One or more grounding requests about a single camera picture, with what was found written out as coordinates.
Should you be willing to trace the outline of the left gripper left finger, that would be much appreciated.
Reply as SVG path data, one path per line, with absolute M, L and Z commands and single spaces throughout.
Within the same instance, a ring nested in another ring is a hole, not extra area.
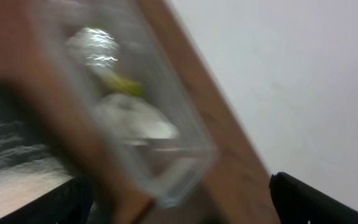
M 86 177 L 46 180 L 32 175 L 0 183 L 0 224 L 85 224 L 92 206 Z

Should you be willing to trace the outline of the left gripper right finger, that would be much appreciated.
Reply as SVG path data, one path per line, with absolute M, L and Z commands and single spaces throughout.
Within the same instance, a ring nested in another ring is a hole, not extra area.
M 358 224 L 358 211 L 285 172 L 271 176 L 269 189 L 281 224 Z

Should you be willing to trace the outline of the white tissue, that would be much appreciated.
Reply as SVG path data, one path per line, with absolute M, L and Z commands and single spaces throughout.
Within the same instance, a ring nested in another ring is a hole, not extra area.
M 131 145 L 179 137 L 178 128 L 158 108 L 138 97 L 113 93 L 98 103 L 96 111 L 110 131 Z

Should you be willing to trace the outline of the green foil snack wrapper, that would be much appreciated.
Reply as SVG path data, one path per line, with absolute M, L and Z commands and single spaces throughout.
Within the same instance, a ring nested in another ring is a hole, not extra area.
M 144 97 L 143 86 L 116 71 L 120 45 L 99 27 L 83 27 L 66 42 L 69 52 L 108 89 L 129 96 Z

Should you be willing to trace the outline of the white rice pile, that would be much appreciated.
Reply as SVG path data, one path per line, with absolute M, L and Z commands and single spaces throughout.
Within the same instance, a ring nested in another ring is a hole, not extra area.
M 32 175 L 46 180 L 72 179 L 34 129 L 0 103 L 0 183 Z

